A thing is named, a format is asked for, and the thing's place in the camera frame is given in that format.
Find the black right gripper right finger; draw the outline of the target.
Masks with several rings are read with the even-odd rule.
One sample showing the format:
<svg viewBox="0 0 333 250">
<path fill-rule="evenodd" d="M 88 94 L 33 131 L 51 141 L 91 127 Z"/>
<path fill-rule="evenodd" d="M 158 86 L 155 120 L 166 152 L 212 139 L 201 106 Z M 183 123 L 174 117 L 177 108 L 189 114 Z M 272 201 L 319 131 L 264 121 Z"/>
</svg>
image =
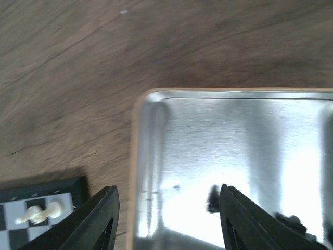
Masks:
<svg viewBox="0 0 333 250">
<path fill-rule="evenodd" d="M 219 206 L 225 249 L 325 249 L 276 220 L 233 186 L 222 185 Z"/>
</svg>

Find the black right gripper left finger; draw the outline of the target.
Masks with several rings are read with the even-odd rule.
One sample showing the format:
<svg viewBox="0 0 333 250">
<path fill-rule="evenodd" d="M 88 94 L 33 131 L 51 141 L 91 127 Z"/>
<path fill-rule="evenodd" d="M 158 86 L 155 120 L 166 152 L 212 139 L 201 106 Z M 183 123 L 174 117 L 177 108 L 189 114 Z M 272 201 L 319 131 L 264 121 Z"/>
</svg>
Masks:
<svg viewBox="0 0 333 250">
<path fill-rule="evenodd" d="M 119 211 L 117 187 L 106 186 L 63 221 L 20 249 L 114 249 Z"/>
</svg>

